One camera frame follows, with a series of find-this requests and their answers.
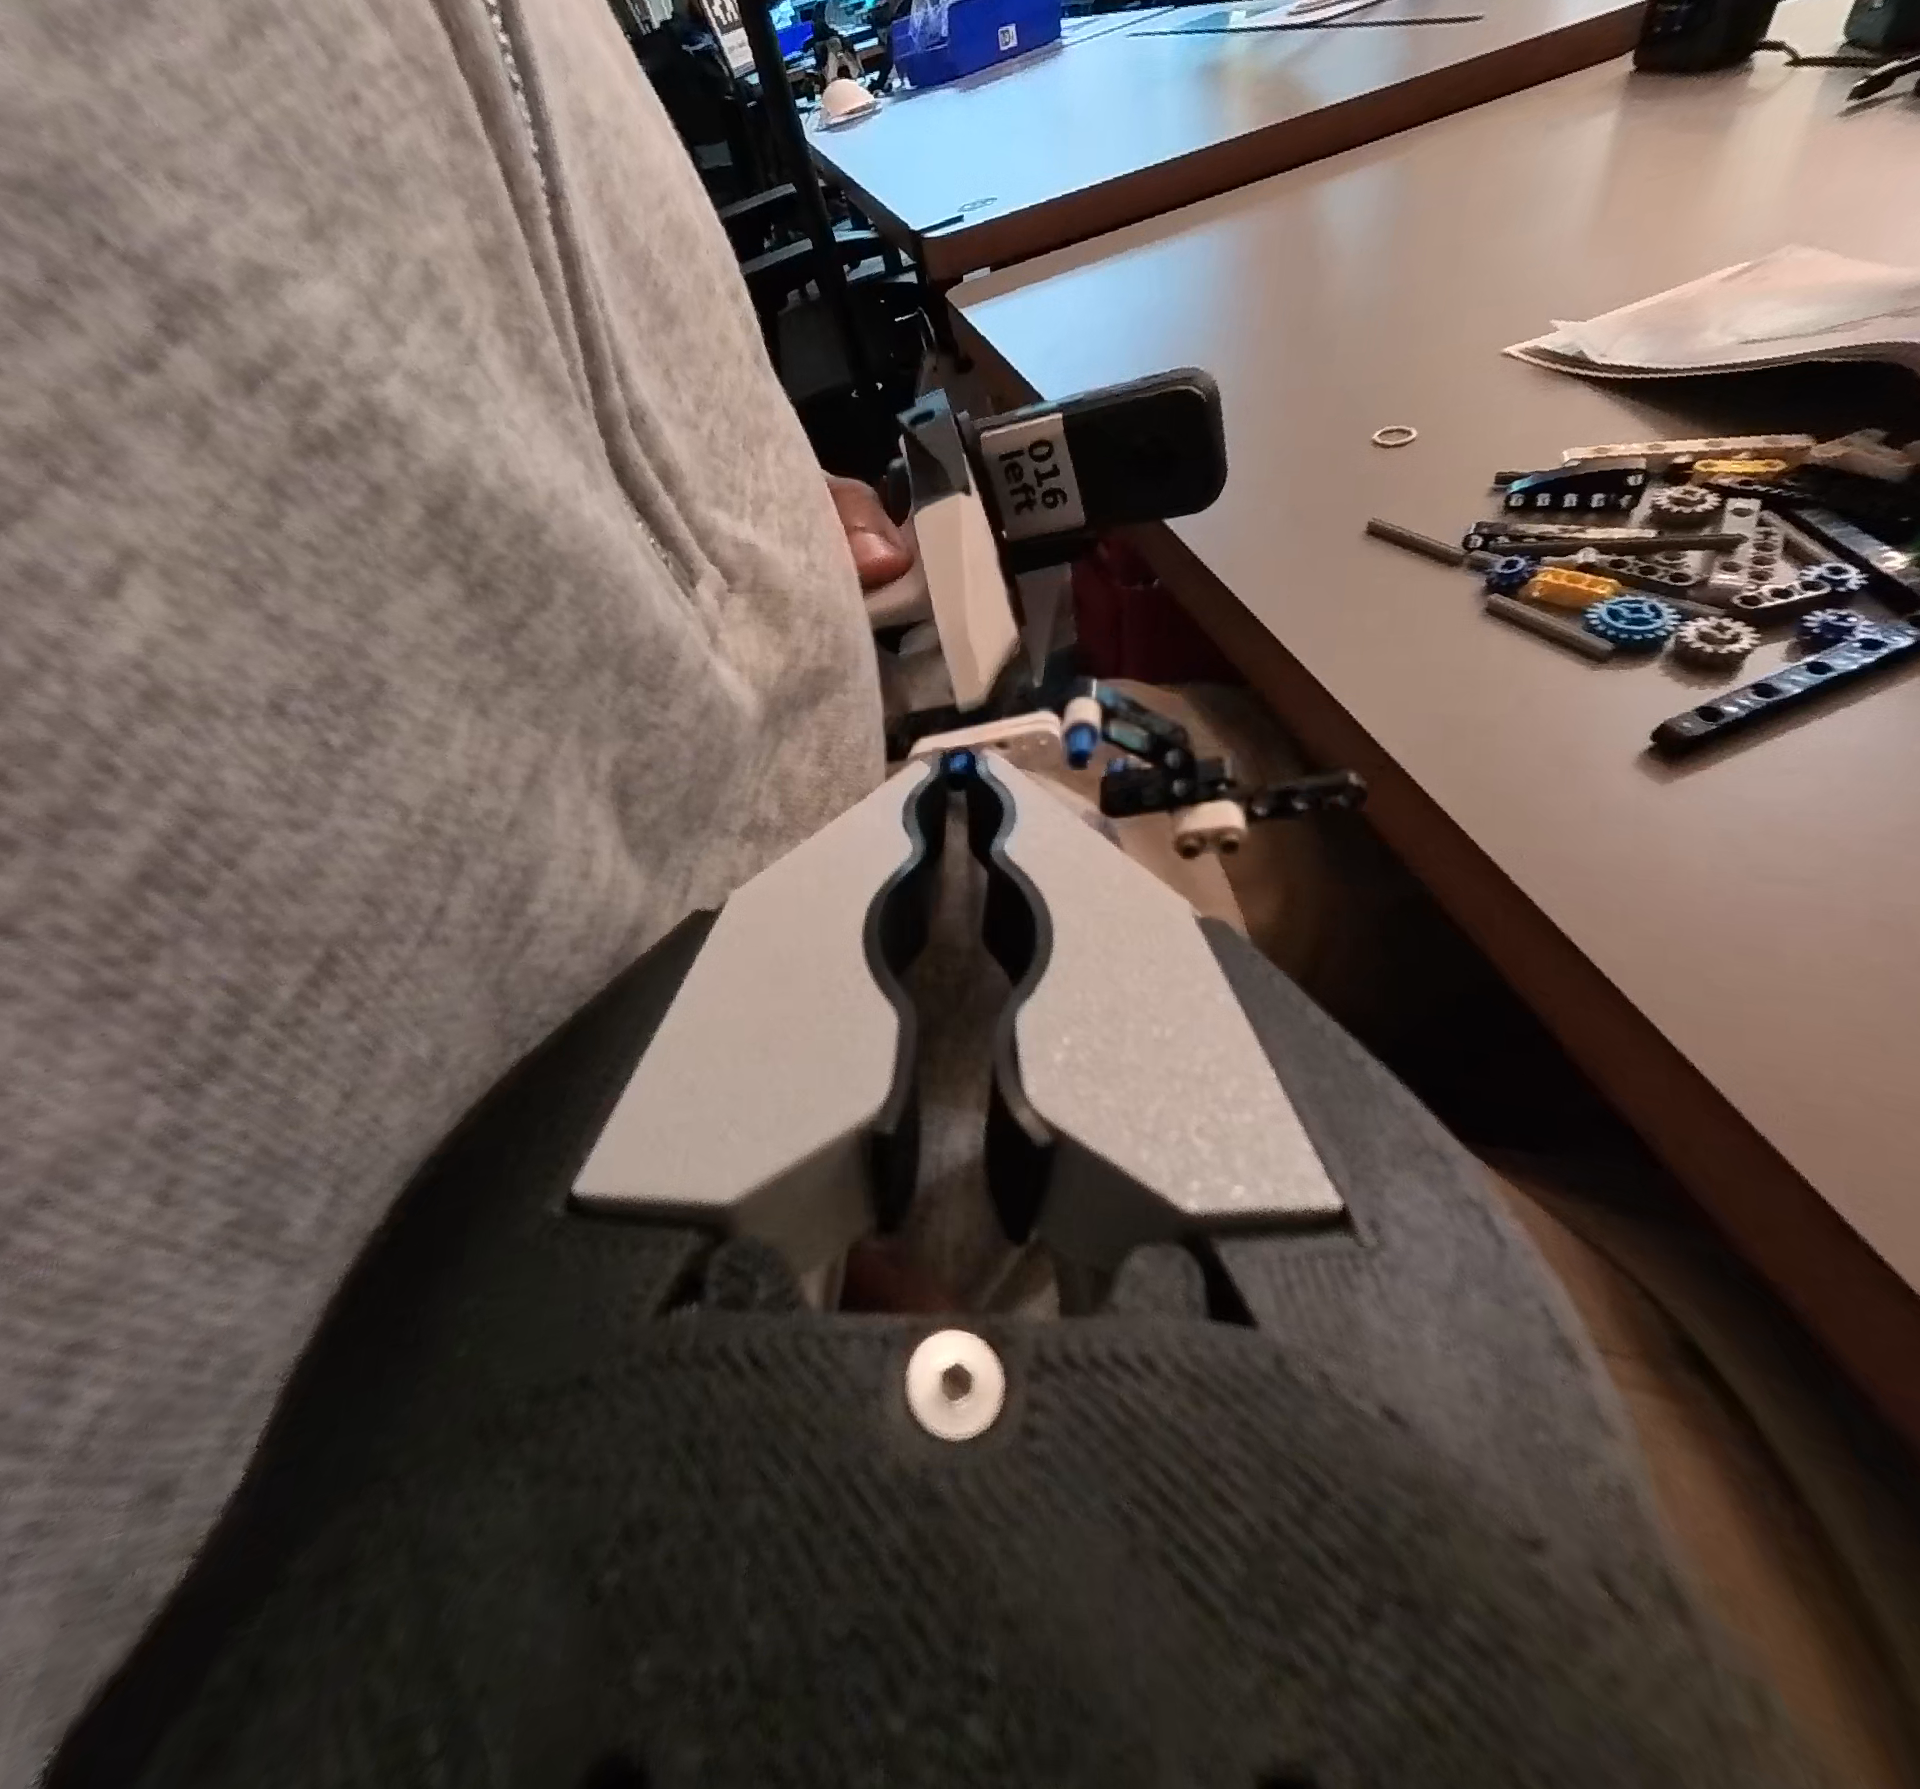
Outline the black lego beam assembly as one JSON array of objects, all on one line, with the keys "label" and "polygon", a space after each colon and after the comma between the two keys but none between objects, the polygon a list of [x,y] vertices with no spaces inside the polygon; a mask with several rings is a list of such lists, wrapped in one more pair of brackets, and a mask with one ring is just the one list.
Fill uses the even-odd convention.
[{"label": "black lego beam assembly", "polygon": [[[1098,809],[1110,820],[1163,816],[1180,860],[1229,857],[1265,822],[1356,813],[1367,786],[1356,770],[1326,770],[1272,786],[1244,782],[1227,757],[1208,757],[1188,728],[1118,684],[1076,675],[1055,702],[1026,693],[1007,697],[981,719],[1056,710],[1063,719],[1064,773],[1094,773]],[[935,757],[950,782],[985,768],[987,757]]]}]

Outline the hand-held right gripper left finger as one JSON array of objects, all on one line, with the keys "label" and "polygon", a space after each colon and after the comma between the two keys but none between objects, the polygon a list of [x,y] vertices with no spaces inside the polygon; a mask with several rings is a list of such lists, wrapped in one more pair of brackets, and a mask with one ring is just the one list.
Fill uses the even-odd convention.
[{"label": "hand-held right gripper left finger", "polygon": [[735,888],[570,1184],[596,1218],[754,1243],[803,1300],[915,1193],[919,1021],[947,825],[940,763],[908,763]]}]

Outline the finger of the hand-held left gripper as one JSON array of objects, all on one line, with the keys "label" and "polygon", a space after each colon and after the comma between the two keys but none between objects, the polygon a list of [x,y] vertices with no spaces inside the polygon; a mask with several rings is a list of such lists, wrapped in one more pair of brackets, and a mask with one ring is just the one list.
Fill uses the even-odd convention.
[{"label": "finger of the hand-held left gripper", "polygon": [[946,759],[957,752],[976,759],[996,755],[1024,770],[1067,768],[1063,719],[1051,709],[1032,709],[1020,716],[978,719],[968,726],[920,733],[908,744],[907,759]]},{"label": "finger of the hand-held left gripper", "polygon": [[985,710],[1016,657],[1020,626],[987,487],[952,408],[899,414],[896,509],[915,537],[952,702],[962,714]]}]

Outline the blue storage bin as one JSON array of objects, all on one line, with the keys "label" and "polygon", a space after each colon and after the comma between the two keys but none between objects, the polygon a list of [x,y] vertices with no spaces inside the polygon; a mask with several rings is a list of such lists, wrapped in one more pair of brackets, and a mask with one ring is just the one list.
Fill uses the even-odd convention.
[{"label": "blue storage bin", "polygon": [[1063,0],[952,0],[944,21],[889,25],[892,63],[910,90],[930,90],[1039,53],[1063,39]]}]

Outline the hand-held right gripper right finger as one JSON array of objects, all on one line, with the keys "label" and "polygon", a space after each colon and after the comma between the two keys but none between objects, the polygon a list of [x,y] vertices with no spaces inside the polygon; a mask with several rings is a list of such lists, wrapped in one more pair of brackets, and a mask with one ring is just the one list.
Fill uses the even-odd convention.
[{"label": "hand-held right gripper right finger", "polygon": [[1005,978],[987,1182],[1060,1307],[1102,1305],[1139,1249],[1347,1224],[1217,928],[1010,760],[975,759],[965,798]]}]

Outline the pile of loose lego pieces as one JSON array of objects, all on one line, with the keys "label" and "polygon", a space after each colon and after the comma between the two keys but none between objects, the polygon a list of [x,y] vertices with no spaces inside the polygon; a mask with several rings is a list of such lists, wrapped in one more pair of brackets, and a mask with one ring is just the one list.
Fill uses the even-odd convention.
[{"label": "pile of loose lego pieces", "polygon": [[1501,470],[1442,537],[1367,540],[1470,572],[1480,610],[1595,666],[1675,671],[1645,752],[1701,760],[1918,662],[1915,441],[1862,431],[1629,441]]}]

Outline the grey hoodie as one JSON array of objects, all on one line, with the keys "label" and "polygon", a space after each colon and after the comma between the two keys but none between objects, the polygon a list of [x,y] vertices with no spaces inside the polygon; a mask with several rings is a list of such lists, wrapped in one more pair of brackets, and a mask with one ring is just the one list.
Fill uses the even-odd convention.
[{"label": "grey hoodie", "polygon": [[881,776],[606,0],[4,1],[4,1785],[396,1198]]}]

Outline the dark red ribbed object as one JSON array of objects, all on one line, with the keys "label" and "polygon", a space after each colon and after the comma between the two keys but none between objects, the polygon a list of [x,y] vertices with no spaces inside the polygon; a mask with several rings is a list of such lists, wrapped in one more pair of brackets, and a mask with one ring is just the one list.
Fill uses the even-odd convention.
[{"label": "dark red ribbed object", "polygon": [[1098,540],[1071,566],[1078,652],[1087,674],[1153,684],[1198,681],[1206,639],[1127,540]]}]

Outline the person's left hand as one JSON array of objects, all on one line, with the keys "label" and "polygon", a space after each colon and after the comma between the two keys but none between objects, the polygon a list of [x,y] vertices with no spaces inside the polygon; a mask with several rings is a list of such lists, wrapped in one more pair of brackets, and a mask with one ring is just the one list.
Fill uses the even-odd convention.
[{"label": "person's left hand", "polygon": [[828,496],[843,528],[858,590],[867,596],[907,577],[917,550],[893,524],[885,501],[868,480],[824,472]]}]

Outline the black box device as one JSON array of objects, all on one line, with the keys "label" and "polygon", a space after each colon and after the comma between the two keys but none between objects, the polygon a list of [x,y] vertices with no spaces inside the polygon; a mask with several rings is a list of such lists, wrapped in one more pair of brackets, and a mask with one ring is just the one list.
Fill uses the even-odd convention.
[{"label": "black box device", "polygon": [[1779,1],[1645,0],[1631,67],[1673,76],[1742,67],[1768,44]]}]

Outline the clear plastic bag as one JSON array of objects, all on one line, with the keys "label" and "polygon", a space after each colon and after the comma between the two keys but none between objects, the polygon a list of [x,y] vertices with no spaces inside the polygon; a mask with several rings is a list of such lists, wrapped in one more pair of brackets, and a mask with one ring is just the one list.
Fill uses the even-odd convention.
[{"label": "clear plastic bag", "polygon": [[1918,371],[1918,269],[1787,245],[1513,341],[1530,367],[1612,381],[1885,365]]}]

